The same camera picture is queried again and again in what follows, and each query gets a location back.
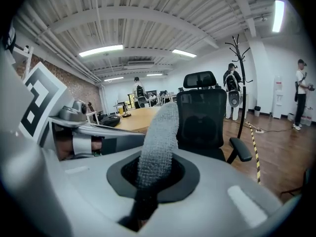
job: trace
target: conference table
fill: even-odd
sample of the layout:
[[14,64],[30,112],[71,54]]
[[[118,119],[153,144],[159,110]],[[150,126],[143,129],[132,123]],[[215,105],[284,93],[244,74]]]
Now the conference table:
[[159,106],[154,106],[128,110],[128,113],[132,114],[132,116],[121,118],[120,122],[115,126],[115,128],[147,133],[148,127],[150,126],[151,121],[153,120],[159,109]]

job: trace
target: fluorescent light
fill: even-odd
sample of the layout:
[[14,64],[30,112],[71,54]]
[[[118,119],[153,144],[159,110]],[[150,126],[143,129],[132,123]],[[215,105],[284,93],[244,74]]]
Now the fluorescent light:
[[122,49],[123,49],[123,45],[110,45],[110,46],[104,46],[104,47],[92,49],[92,50],[89,50],[86,52],[82,52],[79,55],[81,57],[85,57],[85,56],[91,55],[91,54],[103,53],[103,52],[114,51],[114,50],[122,50]]
[[172,51],[173,53],[178,53],[178,54],[182,54],[182,55],[186,55],[186,56],[190,56],[192,58],[196,57],[195,54],[192,54],[192,53],[188,53],[188,52],[184,52],[184,51],[180,51],[178,49],[175,49]]
[[162,74],[148,74],[148,77],[152,77],[152,76],[162,76]]
[[124,77],[117,77],[117,78],[112,78],[112,79],[106,79],[104,81],[113,81],[113,80],[118,80],[118,79],[123,79]]
[[272,31],[278,33],[281,28],[282,19],[284,15],[284,2],[276,0],[275,22]]

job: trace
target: trash can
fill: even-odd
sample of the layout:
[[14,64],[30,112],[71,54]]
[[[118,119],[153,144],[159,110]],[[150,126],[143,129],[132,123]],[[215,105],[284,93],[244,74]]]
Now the trash can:
[[255,106],[255,116],[256,117],[258,117],[260,115],[260,110],[261,110],[260,106]]

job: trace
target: black pants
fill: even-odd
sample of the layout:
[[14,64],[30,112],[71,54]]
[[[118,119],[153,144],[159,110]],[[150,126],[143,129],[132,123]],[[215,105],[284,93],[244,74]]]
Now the black pants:
[[297,111],[295,116],[295,125],[299,125],[304,113],[306,103],[306,94],[297,94]]
[[134,102],[134,104],[135,104],[135,108],[136,108],[136,109],[139,109],[139,108],[140,108],[140,106],[139,106],[139,104],[138,104],[138,101],[137,101],[137,102]]

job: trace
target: white wall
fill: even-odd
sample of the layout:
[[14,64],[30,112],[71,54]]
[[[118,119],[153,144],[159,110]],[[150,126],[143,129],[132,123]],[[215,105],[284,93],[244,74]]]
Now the white wall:
[[[248,43],[241,43],[239,45],[241,53],[245,52],[248,48]],[[201,71],[211,71],[214,74],[217,83],[223,88],[223,75],[228,69],[228,64],[231,63],[232,60],[236,60],[236,56],[229,50],[229,46],[226,45],[224,48],[205,55],[200,59],[197,57],[196,60],[178,65],[176,70],[173,70],[168,74],[165,84],[166,89],[168,91],[178,92],[178,88],[183,86],[185,75]],[[234,64],[238,66],[237,72],[241,77],[239,62],[234,62]],[[248,51],[245,54],[244,68],[247,81],[254,80],[253,82],[246,84],[246,91],[249,93],[249,108],[253,109],[256,105],[257,83],[251,51]]]
[[[157,90],[159,93],[161,90],[166,90],[165,88],[165,79],[140,79],[146,91]],[[109,113],[116,111],[115,105],[117,99],[119,102],[128,101],[128,94],[132,94],[134,81],[124,81],[117,83],[107,83],[104,86],[105,89],[105,98]]]
[[[316,60],[313,47],[304,35],[276,36],[263,39],[274,76],[282,77],[283,102],[282,114],[287,115],[296,107],[294,102],[297,61],[307,63],[304,72],[308,73],[306,81],[316,85]],[[307,106],[312,107],[313,121],[316,121],[316,91],[307,95]]]

